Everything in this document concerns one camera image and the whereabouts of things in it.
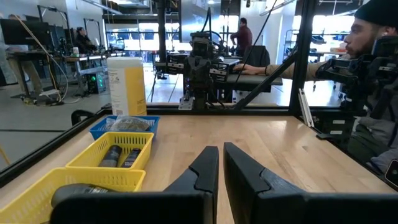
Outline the blue plastic basket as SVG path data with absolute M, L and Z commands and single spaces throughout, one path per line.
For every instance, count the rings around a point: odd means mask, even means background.
M 105 122 L 106 122 L 106 118 L 116 118 L 118 116 L 126 116 L 126 115 L 109 115 L 107 117 L 105 117 L 104 119 L 102 119 L 99 123 L 97 123 L 96 125 L 94 125 L 91 129 L 90 129 L 90 133 L 93 136 L 94 140 L 97 140 L 99 137 L 101 137 L 104 133 L 109 132 L 107 130 L 105 130 Z M 158 128 L 158 124 L 160 121 L 160 117 L 159 116 L 132 116 L 132 117 L 137 117 L 137 118 L 141 118 L 144 119 L 147 123 L 150 124 L 150 129 L 147 131 L 119 131 L 119 132 L 143 132 L 143 133 L 153 133 L 154 135 L 157 134 L 157 128 Z

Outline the small black tube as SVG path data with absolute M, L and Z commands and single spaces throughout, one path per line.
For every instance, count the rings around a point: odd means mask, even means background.
M 110 146 L 98 166 L 99 167 L 116 167 L 121 153 L 122 153 L 121 147 L 119 147 L 117 145 Z

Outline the white bars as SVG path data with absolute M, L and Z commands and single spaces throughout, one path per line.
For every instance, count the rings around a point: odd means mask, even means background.
M 314 127 L 314 122 L 313 122 L 312 114 L 310 112 L 310 107 L 308 105 L 307 97 L 305 96 L 305 92 L 304 92 L 304 90 L 302 88 L 298 89 L 298 99 L 299 99 L 300 108 L 301 108 L 301 112 L 302 112 L 302 117 L 303 117 L 304 123 L 308 127 L 313 128 Z

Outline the black desk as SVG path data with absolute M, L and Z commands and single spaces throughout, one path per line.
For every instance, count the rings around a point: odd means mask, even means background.
M 229 64 L 229 73 L 227 76 L 215 75 L 213 79 L 214 86 L 217 89 L 252 91 L 267 78 L 262 75 L 245 74 L 239 77 L 239 72 L 233 70 L 233 67 L 241 62 L 239 58 L 224 58 L 223 62 Z

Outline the black monitor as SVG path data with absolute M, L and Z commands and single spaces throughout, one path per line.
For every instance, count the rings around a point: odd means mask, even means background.
M 24 21 L 23 23 L 42 45 L 52 43 L 49 25 L 46 22 Z M 0 26 L 7 45 L 35 45 L 37 43 L 18 20 L 0 19 Z

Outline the black office chair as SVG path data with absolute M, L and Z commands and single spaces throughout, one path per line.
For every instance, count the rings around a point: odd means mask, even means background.
M 242 62 L 254 67 L 266 67 L 271 63 L 269 52 L 263 45 L 247 47 Z

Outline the yellow wipes canister white lid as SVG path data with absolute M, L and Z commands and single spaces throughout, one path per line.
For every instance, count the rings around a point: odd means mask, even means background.
M 144 67 L 140 57 L 107 58 L 113 115 L 146 115 Z

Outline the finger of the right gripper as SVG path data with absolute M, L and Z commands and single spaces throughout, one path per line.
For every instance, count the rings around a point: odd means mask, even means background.
M 211 61 L 207 58 L 199 58 L 199 84 L 198 89 L 207 91 L 212 83 L 210 75 Z
M 199 57 L 187 57 L 183 68 L 183 85 L 185 91 L 193 91 L 198 88 L 198 79 L 196 68 L 199 63 Z

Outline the grey tube with blue cap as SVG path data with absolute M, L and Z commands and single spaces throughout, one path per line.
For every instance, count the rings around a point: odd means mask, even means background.
M 141 153 L 141 150 L 138 148 L 133 149 L 124 162 L 121 164 L 121 168 L 129 168 L 133 165 L 138 155 Z

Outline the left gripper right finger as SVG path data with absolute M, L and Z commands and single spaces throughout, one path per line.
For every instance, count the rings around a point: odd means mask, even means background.
M 224 143 L 224 181 L 235 224 L 301 224 L 305 191 Z

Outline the computer tower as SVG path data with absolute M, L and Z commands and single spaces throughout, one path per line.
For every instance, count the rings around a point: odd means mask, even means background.
M 87 92 L 99 94 L 106 90 L 104 73 L 89 73 L 86 75 Z

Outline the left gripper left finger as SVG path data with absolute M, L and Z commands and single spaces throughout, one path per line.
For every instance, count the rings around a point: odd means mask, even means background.
M 216 224 L 218 205 L 219 150 L 207 146 L 164 191 L 166 224 Z

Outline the yellow plastic basket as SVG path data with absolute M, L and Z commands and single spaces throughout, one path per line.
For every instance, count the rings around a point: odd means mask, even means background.
M 142 188 L 144 170 L 56 168 L 0 210 L 0 223 L 44 223 L 50 220 L 55 191 L 69 184 L 91 184 L 121 192 Z
M 79 153 L 67 165 L 67 168 L 108 169 L 108 170 L 143 170 L 150 158 L 153 133 L 107 132 Z M 116 167 L 99 167 L 109 147 L 117 145 L 122 153 Z M 129 168 L 121 168 L 121 164 L 129 153 L 138 148 L 141 153 Z

